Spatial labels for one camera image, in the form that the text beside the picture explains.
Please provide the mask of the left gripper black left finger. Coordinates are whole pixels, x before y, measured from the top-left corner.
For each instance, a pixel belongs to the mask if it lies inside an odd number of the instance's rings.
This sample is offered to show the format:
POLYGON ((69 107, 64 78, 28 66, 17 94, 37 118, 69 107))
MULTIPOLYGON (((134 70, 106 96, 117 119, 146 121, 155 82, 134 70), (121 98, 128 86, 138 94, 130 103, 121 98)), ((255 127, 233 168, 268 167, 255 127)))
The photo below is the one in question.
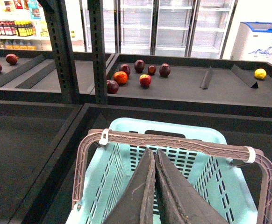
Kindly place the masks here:
POLYGON ((123 195, 103 223, 153 223, 155 174, 154 153, 146 148, 123 195))

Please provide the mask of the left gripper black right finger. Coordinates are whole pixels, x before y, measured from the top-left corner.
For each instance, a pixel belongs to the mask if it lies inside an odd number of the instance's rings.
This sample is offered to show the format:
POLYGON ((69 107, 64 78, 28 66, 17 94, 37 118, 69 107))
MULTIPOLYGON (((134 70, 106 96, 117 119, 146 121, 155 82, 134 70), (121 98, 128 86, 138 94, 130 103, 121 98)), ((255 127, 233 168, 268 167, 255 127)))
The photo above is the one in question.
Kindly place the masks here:
POLYGON ((161 150, 155 154, 155 191, 163 224, 226 224, 161 150))

